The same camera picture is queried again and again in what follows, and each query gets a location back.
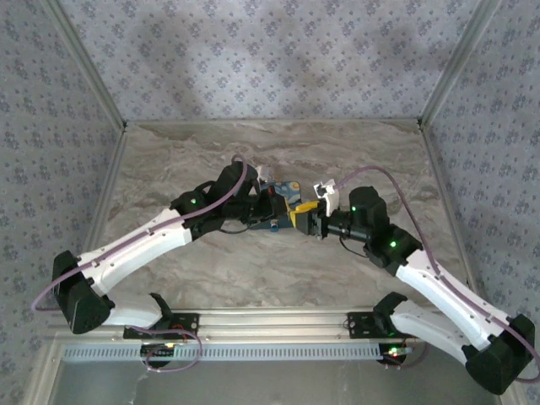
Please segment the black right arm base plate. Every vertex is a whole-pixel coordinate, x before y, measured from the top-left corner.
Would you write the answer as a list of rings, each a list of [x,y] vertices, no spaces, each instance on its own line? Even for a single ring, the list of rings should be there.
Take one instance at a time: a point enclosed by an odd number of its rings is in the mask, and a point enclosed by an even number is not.
[[[399,332],[384,316],[372,311],[353,311],[346,315],[343,325],[351,339],[361,338],[411,338],[412,335]]]

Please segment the blue starry night tin box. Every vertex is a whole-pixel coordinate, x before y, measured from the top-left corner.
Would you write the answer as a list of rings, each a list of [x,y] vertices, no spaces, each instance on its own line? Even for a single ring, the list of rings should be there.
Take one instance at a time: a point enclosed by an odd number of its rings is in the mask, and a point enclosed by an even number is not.
[[[287,196],[289,201],[289,208],[296,208],[301,204],[301,191],[300,184],[297,181],[282,181],[282,182],[268,182],[261,184],[261,191],[266,191],[270,187],[278,189],[279,193]],[[278,227],[275,224],[274,219],[269,219],[264,222],[259,222],[251,226],[251,230],[269,230],[271,232],[278,232],[284,229],[291,229],[292,227]]]

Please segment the aluminium table side rail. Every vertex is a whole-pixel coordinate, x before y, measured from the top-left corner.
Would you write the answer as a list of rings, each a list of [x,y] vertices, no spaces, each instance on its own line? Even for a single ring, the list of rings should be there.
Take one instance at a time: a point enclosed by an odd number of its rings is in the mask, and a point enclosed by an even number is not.
[[[435,148],[427,132],[422,127],[420,127],[419,129],[420,129],[420,133],[422,135],[423,141],[424,141],[424,146],[426,149],[426,153],[429,159],[431,169],[434,173],[435,181],[440,191],[443,207],[445,210],[445,215],[451,229],[452,237],[456,245],[458,255],[460,257],[460,262],[467,276],[467,285],[475,293],[481,293],[481,290],[479,289],[478,284],[477,284],[476,274],[473,271],[470,261],[467,257],[465,244],[462,239],[459,224],[456,221],[456,216],[455,216],[456,213],[452,206],[451,196],[446,189],[443,173],[437,159],[437,153],[435,151]]]
[[[126,128],[121,131],[115,144],[111,155],[111,161],[95,206],[94,215],[90,221],[89,229],[82,246],[82,252],[92,251],[99,247],[100,238],[103,234],[103,229],[110,212],[112,193],[115,189],[116,179],[127,144],[126,131]]]

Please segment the controller board with led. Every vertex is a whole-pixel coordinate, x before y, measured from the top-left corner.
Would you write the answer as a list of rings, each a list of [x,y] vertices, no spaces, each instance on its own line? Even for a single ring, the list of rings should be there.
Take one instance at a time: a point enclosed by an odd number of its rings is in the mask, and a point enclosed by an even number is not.
[[[379,345],[381,359],[378,362],[389,367],[403,367],[407,357],[413,353],[413,349],[406,345],[381,343]]]
[[[139,354],[146,366],[161,369],[173,359],[174,347],[169,347],[166,344],[144,344],[140,348]]]

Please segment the right controller board with LED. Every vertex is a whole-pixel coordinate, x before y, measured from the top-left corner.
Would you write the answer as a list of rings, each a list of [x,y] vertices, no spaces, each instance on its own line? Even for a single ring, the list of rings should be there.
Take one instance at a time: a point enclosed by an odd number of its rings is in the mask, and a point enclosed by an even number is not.
[[[413,353],[413,349],[406,345],[381,343],[379,345],[381,359],[378,362],[389,367],[403,367],[407,357]]]

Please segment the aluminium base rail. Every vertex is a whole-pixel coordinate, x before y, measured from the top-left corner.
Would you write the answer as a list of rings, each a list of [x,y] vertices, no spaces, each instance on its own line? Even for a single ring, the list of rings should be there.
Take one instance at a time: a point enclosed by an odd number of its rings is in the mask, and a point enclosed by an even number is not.
[[[58,313],[51,317],[45,335],[65,338],[123,338],[125,327],[148,332],[159,320],[172,313],[198,313],[197,336],[205,343],[327,343],[355,340],[343,325],[346,315],[368,308],[227,308],[213,310],[162,310],[155,300],[141,305],[120,305],[111,309],[104,321],[92,319],[68,321]],[[403,340],[432,343],[457,343],[485,348],[503,327],[495,322],[496,310],[483,316],[472,310],[460,310],[449,316],[431,307],[421,307],[411,300],[402,302],[391,314],[392,325],[412,335],[409,338],[361,338],[378,343]]]

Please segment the left controller board with LED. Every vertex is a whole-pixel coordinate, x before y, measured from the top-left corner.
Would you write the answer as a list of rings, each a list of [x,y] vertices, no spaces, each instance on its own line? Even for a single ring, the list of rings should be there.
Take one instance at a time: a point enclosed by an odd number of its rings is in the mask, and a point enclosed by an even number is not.
[[[166,344],[144,344],[140,348],[139,354],[146,366],[161,369],[173,359],[174,347],[169,347]]]

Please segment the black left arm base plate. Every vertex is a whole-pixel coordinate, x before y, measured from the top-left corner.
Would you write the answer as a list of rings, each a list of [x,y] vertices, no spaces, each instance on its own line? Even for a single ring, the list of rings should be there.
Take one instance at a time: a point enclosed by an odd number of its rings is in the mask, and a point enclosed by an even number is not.
[[[130,327],[125,327],[123,337],[125,339],[191,340],[192,336],[186,334],[186,331],[197,334],[199,318],[198,313],[172,313],[149,328],[150,331],[156,331],[156,333],[140,332]]]

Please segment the aluminium frame post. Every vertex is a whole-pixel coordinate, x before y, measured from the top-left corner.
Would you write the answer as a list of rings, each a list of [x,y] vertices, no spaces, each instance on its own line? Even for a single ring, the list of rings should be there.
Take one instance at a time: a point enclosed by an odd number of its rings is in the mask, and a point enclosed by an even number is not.
[[[61,2],[59,0],[40,0],[40,3],[57,29],[94,96],[99,101],[108,120],[117,130],[124,132],[125,122],[122,115]]]
[[[421,130],[429,127],[436,118],[440,108],[459,79],[463,68],[482,39],[484,31],[489,27],[489,23],[502,1],[478,0],[476,8],[473,10],[469,21],[460,34],[459,41],[456,43],[433,92],[418,118],[418,124]]]

